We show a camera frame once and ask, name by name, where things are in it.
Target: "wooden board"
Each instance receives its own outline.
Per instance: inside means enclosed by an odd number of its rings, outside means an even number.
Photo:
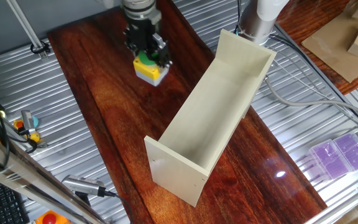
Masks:
[[[145,138],[154,182],[196,206],[275,55],[221,31],[215,59],[161,138]]]
[[[348,2],[349,0],[291,0],[280,13],[277,22],[301,46],[302,41],[340,15]],[[349,83],[308,49],[303,46],[301,48],[343,94],[358,88],[358,77]]]
[[[173,60],[158,87],[136,77],[117,9],[48,34],[117,192],[132,205],[134,223],[297,224],[326,208],[252,108],[196,208],[152,181],[144,136],[160,138],[214,59],[171,1],[157,7]]]

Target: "table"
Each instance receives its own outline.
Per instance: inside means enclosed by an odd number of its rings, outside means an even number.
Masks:
[[[302,41],[340,15],[348,2],[349,0],[291,0],[277,22],[301,46]],[[342,94],[348,94],[358,88],[358,77],[349,83],[308,49],[303,46],[301,48]]]
[[[304,223],[324,208],[315,189],[250,108],[194,208],[152,181],[143,138],[159,137],[214,55],[175,5],[159,0],[173,66],[158,87],[136,77],[113,9],[48,34],[134,223]]]

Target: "yellow connector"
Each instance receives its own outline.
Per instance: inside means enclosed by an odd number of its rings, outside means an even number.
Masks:
[[[157,65],[145,65],[143,64],[139,56],[134,60],[135,70],[142,73],[143,75],[151,78],[152,80],[157,80],[160,77],[160,70]]]

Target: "purple container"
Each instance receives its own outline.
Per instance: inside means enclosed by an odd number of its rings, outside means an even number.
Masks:
[[[345,134],[334,140],[340,152],[350,163],[353,170],[358,169],[358,137],[353,134]]]
[[[332,140],[312,147],[310,154],[329,180],[352,171],[352,167]]]

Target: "metal grating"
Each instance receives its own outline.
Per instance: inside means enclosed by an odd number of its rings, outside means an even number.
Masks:
[[[216,50],[221,29],[233,30],[236,26],[236,1],[174,2],[211,50]],[[280,29],[275,29],[275,32],[286,37]],[[284,98],[291,101],[346,100],[320,71],[313,71],[294,50],[274,40],[269,40],[265,46],[278,52],[268,76]],[[348,95],[349,100],[358,106],[358,93],[350,95],[354,99]],[[6,107],[10,121],[17,119],[22,109],[31,110],[40,119],[39,132],[48,142],[48,148],[37,151],[33,157],[59,180],[67,174],[99,178],[114,191],[53,52],[46,61],[40,61],[37,55],[29,52],[28,47],[1,55],[0,102]],[[358,189],[358,171],[323,182],[310,172],[313,165],[307,158],[311,146],[358,130],[355,128],[358,123],[347,117],[353,116],[351,113],[346,116],[331,105],[283,105],[271,95],[264,83],[252,106],[327,205],[337,207],[354,194],[354,189]],[[117,223],[128,223],[120,201],[115,199],[93,197],[91,204],[102,217]],[[28,199],[25,204],[30,219],[46,211]]]
[[[21,110],[31,110],[40,125],[37,128],[48,148],[37,149],[31,156],[62,180],[68,174],[98,179],[115,192],[106,166],[99,154],[84,117],[68,86],[53,51],[49,59],[23,47],[0,56],[0,103],[10,122],[19,119]],[[129,223],[118,198],[89,197],[92,208],[105,220]],[[30,220],[48,209],[24,199]]]

